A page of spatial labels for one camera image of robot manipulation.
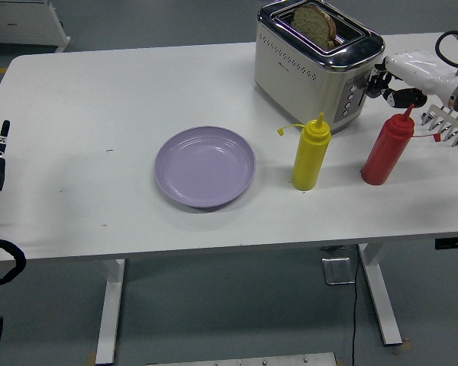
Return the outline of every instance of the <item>bread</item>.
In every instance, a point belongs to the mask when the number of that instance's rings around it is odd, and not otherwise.
[[[328,13],[315,5],[295,9],[291,26],[325,50],[334,48],[336,24]]]

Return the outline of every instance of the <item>purple plate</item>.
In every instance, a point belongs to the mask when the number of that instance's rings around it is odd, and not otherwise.
[[[173,200],[191,207],[216,207],[239,196],[256,168],[247,141],[220,127],[185,130],[165,142],[154,166],[156,181]]]

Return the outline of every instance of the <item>yellow bottle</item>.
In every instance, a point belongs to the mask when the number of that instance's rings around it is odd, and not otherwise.
[[[301,191],[308,191],[317,183],[324,155],[331,141],[331,129],[324,121],[322,112],[317,120],[297,126],[303,128],[293,165],[292,184]],[[282,129],[279,129],[279,134],[283,135]]]

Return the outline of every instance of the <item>black cable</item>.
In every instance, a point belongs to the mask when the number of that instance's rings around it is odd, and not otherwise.
[[[353,305],[353,349],[351,353],[351,366],[354,366],[354,352],[355,352],[355,339],[356,339],[356,303],[358,301],[358,288],[357,288],[357,278],[358,278],[358,269],[360,268],[360,247],[356,246],[356,270],[354,272],[354,305]]]
[[[437,56],[442,59],[445,63],[447,63],[448,65],[452,66],[452,67],[456,67],[458,68],[458,63],[454,63],[453,61],[451,61],[450,59],[446,58],[445,55],[443,55],[440,51],[440,43],[441,41],[447,37],[447,36],[450,36],[450,35],[455,35],[455,36],[458,36],[458,30],[450,30],[446,33],[443,33],[440,35],[440,37],[437,39],[436,41],[436,46],[434,47],[434,50],[436,51],[436,54]]]
[[[0,249],[5,250],[8,254],[14,257],[15,266],[7,272],[3,278],[0,278],[0,285],[7,284],[16,278],[25,268],[26,259],[22,252],[13,242],[0,239]]]

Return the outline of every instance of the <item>toaster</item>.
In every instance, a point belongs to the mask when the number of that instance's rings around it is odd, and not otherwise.
[[[334,21],[334,48],[324,50],[291,26],[303,5],[317,6]],[[254,78],[298,122],[324,112],[337,132],[361,113],[367,79],[384,49],[378,34],[322,0],[281,0],[258,12]]]

